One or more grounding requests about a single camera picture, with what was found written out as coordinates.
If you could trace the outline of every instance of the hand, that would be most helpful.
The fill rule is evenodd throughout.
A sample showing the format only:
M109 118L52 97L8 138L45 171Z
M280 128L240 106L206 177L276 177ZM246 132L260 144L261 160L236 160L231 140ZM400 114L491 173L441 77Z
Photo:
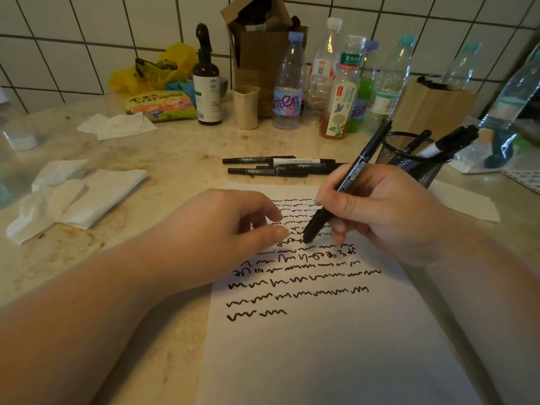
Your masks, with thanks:
M467 242L475 229L446 209L422 185L395 166L367 165L349 194L336 185L349 165L335 170L315 202L337 217L330 221L337 244L356 230L382 251L417 267L435 263Z
M283 218L262 193L210 189L134 238L131 247L142 250L151 281L167 296L217 280L284 240L287 229L267 225L266 217Z

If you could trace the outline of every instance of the bottle label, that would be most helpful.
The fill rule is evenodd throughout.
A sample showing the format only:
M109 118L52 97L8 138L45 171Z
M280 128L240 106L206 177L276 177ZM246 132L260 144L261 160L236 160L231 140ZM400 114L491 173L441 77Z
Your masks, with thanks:
M488 112L489 116L513 121L527 104L526 101L516 98L499 98Z
M400 95L383 94L374 91L369 101L368 109L379 115L392 115L396 109L397 102L400 100Z
M293 89L295 93L281 92L277 88L274 90L274 113L283 116L300 115L300 105L302 103L303 91Z
M341 54L341 60L338 65L340 69L359 69L362 56L360 54L348 54L346 52Z
M193 75L193 88L197 103L197 118L204 122L221 120L221 92L219 77Z
M324 83L328 78L334 77L334 65L329 59L315 60L309 71L309 83L312 81Z
M364 119L368 105L369 99L357 99L354 102L353 111L350 115L351 119L356 119L358 121Z
M328 136L343 135L357 91L358 87L354 82L343 81L337 85L335 94L332 97L333 102L326 128L326 134Z

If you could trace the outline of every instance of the right hand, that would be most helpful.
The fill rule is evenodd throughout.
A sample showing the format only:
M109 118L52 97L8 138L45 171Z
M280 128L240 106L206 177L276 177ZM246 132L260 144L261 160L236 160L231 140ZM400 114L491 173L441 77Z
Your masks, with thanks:
M315 198L336 216L330 227L337 244L356 230L402 263L426 267L459 251L467 236L479 232L395 166L367 165L349 193L337 192L349 166L335 170Z

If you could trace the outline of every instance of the white bottle cap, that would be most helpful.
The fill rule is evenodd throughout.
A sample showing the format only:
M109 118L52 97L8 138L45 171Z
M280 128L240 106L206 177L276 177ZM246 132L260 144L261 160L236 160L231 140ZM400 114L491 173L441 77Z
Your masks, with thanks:
M329 18L328 20L326 20L326 26L329 28L335 28L336 30L340 30L342 25L343 20L341 18Z

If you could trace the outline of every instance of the beige cup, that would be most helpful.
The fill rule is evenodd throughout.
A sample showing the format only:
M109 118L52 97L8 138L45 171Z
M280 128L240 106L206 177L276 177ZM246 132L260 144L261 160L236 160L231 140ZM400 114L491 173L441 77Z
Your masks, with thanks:
M257 119L257 101L261 88L257 86L237 86L233 89L234 112L240 129L255 129L259 126Z

